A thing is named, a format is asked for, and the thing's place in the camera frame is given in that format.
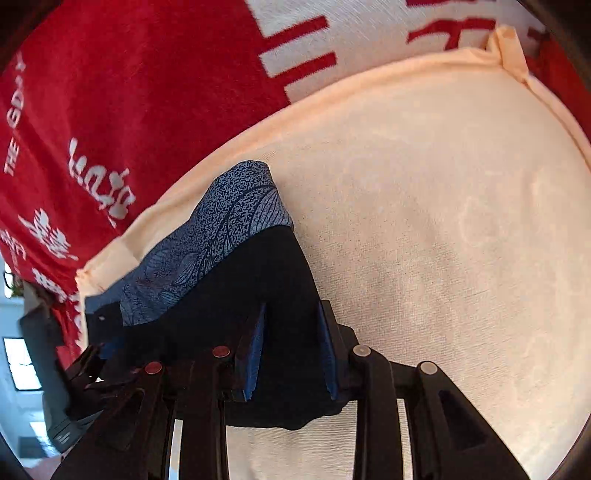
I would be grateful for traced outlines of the red wedding sofa cover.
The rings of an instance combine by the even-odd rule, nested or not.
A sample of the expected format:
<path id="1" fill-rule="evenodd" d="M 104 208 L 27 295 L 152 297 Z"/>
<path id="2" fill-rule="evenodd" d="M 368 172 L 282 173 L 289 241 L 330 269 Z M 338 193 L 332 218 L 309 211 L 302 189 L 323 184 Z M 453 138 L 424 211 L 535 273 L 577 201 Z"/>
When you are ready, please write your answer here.
<path id="1" fill-rule="evenodd" d="M 515 27 L 531 72 L 590 126 L 590 92 L 520 1 L 5 1 L 1 255 L 84 349 L 76 272 L 193 165 L 353 74 Z"/>

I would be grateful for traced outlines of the cream seat cushion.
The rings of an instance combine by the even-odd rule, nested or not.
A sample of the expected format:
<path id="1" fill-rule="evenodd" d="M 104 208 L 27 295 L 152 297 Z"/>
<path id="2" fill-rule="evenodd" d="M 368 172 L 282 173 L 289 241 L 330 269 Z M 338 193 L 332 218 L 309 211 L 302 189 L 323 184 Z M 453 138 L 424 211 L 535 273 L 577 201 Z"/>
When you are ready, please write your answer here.
<path id="1" fill-rule="evenodd" d="M 528 475 L 590 414 L 590 144 L 516 31 L 346 78 L 189 170 L 76 275 L 101 293 L 236 163 L 270 166 L 322 296 L 401 363 L 437 363 Z"/>

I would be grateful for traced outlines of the black pants blue trim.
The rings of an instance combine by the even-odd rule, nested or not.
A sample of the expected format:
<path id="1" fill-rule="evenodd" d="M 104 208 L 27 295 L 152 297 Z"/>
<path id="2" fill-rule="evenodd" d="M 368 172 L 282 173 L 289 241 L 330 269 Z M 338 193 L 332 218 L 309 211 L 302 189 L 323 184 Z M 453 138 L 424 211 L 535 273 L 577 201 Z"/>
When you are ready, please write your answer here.
<path id="1" fill-rule="evenodd" d="M 228 348 L 233 426 L 294 430 L 345 406 L 322 301 L 266 163 L 218 176 L 184 224 L 87 298 L 85 317 L 90 343 L 127 366 Z"/>

